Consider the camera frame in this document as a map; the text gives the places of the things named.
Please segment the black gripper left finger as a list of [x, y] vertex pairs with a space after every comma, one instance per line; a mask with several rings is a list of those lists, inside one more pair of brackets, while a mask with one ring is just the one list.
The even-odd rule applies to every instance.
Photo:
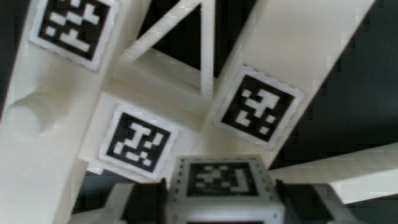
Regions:
[[70, 224], [166, 224], [168, 180], [118, 183], [100, 209], [72, 215]]

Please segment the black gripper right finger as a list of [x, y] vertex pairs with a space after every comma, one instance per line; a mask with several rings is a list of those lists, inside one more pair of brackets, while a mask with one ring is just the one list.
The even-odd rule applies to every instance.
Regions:
[[276, 182], [287, 206], [285, 224], [356, 224], [356, 216], [328, 184]]

